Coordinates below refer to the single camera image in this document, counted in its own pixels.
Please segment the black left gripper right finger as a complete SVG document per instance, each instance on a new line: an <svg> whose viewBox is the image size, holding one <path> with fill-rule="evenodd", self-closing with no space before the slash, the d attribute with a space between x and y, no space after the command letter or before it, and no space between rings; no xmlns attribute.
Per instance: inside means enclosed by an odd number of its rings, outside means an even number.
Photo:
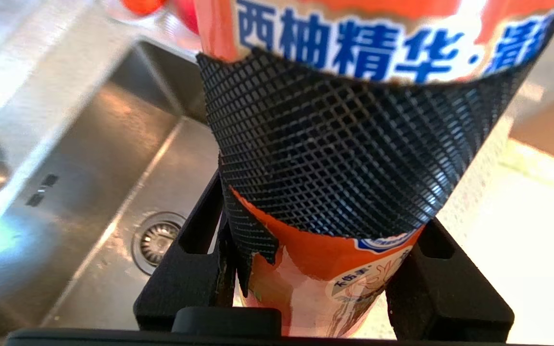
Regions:
<svg viewBox="0 0 554 346"><path fill-rule="evenodd" d="M515 314L434 219L391 278L387 311L397 340L505 342Z"/></svg>

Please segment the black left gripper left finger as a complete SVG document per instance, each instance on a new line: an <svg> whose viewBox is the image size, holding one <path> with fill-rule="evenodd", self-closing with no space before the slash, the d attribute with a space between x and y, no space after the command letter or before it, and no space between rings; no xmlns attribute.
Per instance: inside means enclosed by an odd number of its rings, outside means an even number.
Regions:
<svg viewBox="0 0 554 346"><path fill-rule="evenodd" d="M134 303L142 331L169 332L180 309L233 305L235 248L215 172Z"/></svg>

